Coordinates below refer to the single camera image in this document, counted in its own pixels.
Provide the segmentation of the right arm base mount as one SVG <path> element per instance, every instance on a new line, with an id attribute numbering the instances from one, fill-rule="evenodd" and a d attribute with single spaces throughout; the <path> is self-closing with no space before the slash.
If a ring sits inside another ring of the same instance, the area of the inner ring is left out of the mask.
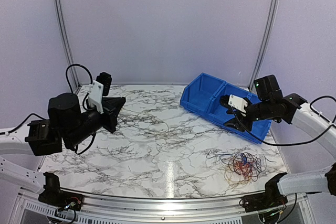
<path id="1" fill-rule="evenodd" d="M 253 212 L 284 206 L 288 202 L 286 196 L 268 196 L 265 192 L 243 196 L 239 205 L 245 212 Z"/>

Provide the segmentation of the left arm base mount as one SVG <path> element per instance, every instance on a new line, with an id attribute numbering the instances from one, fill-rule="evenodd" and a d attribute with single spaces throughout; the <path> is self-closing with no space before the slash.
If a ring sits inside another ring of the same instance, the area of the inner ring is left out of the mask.
<path id="1" fill-rule="evenodd" d="M 83 195 L 63 190 L 44 190 L 38 196 L 40 202 L 57 207 L 59 210 L 80 211 L 83 202 Z"/>

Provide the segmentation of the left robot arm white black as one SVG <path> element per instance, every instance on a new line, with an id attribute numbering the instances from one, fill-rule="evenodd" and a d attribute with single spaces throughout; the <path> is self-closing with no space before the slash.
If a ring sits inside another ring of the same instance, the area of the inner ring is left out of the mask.
<path id="1" fill-rule="evenodd" d="M 82 112 L 76 94 L 60 94 L 49 100 L 48 119 L 39 117 L 1 133 L 1 154 L 46 156 L 60 153 L 65 147 L 81 155 L 85 150 L 79 151 L 79 144 L 89 137 L 95 138 L 99 129 L 110 133 L 116 130 L 125 102 L 124 97 L 101 98 L 100 104 Z M 60 189 L 58 176 L 53 173 L 34 172 L 2 159 L 1 179 L 39 195 L 45 193 L 56 206 L 63 205 L 67 199 Z"/>

